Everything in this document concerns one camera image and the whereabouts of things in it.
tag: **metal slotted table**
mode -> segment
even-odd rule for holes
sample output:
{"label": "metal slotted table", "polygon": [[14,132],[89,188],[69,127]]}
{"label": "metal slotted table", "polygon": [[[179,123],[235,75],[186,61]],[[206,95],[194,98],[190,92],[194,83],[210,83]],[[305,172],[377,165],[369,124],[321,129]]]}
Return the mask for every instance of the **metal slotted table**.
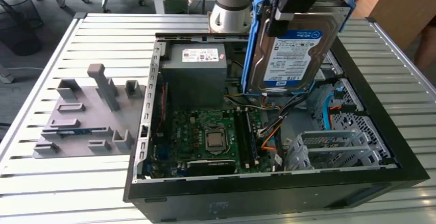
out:
{"label": "metal slotted table", "polygon": [[[0,144],[0,222],[147,223],[122,202],[129,156],[33,159],[33,146],[61,78],[79,86],[90,63],[122,85],[146,85],[155,32],[207,32],[205,16],[87,14],[74,18]],[[436,223],[436,92],[375,23],[347,21],[343,46],[431,179],[353,209],[253,216],[213,222]]]}

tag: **gray carpet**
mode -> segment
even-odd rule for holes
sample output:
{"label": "gray carpet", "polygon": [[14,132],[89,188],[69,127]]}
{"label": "gray carpet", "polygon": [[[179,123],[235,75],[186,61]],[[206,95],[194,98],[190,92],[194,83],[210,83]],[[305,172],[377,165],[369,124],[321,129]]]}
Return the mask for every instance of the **gray carpet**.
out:
{"label": "gray carpet", "polygon": [[[5,1],[9,4],[14,4],[22,0]],[[71,21],[74,12],[102,13],[101,1],[90,1],[90,4],[85,4],[81,0],[66,0],[66,7],[63,9],[57,6],[54,0],[33,0],[33,3],[43,21],[43,26],[35,30],[42,43],[42,49],[30,56],[18,57],[0,44],[0,63],[5,68],[43,68]],[[205,9],[210,11],[211,7],[213,2],[206,2]],[[145,6],[139,6],[135,0],[109,0],[107,9],[110,9],[111,13],[154,13],[151,1],[145,1]],[[183,13],[185,1],[165,1],[165,10],[169,14]],[[190,12],[199,14],[199,11],[201,4],[193,2]],[[0,122],[2,123],[11,123],[41,73],[41,71],[34,69],[14,69],[9,70],[9,72],[14,76],[14,82],[11,84],[0,83]],[[0,127],[0,139],[3,137],[5,132],[6,128]]]}

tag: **power supply label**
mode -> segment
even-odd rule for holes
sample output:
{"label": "power supply label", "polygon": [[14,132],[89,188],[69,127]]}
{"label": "power supply label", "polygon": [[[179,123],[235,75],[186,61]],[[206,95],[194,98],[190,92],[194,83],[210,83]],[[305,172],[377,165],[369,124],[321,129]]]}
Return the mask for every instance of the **power supply label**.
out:
{"label": "power supply label", "polygon": [[275,37],[263,76],[266,86],[293,86],[299,82],[310,62],[307,51],[321,37],[319,30],[287,30]]}
{"label": "power supply label", "polygon": [[218,49],[183,49],[182,62],[217,62]]}

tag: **wire bundle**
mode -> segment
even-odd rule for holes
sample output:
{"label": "wire bundle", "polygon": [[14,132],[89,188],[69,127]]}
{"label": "wire bundle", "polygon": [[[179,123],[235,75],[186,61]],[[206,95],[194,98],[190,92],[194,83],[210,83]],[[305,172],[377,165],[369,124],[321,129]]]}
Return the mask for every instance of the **wire bundle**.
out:
{"label": "wire bundle", "polygon": [[262,135],[265,132],[267,132],[271,128],[271,132],[267,135],[266,139],[263,140],[263,143],[261,144],[261,149],[262,150],[275,150],[275,148],[273,147],[267,147],[265,146],[269,139],[271,138],[271,136],[275,134],[275,132],[279,129],[279,126],[282,124],[282,121],[285,119],[285,117],[289,114],[289,109],[293,108],[295,105],[298,105],[303,100],[306,99],[306,95],[293,95],[289,100],[286,101],[286,103],[283,104],[283,106],[279,108],[279,111],[277,113],[277,118],[271,121],[271,123],[258,132],[259,135]]}

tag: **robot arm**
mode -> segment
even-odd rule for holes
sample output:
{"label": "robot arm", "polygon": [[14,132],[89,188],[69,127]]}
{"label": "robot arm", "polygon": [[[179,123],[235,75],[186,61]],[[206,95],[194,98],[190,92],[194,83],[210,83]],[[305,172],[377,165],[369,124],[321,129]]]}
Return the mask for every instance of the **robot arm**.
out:
{"label": "robot arm", "polygon": [[[210,29],[247,32],[250,0],[215,0]],[[342,0],[263,0],[253,12],[241,84],[243,93],[310,91],[337,32],[349,16]]]}

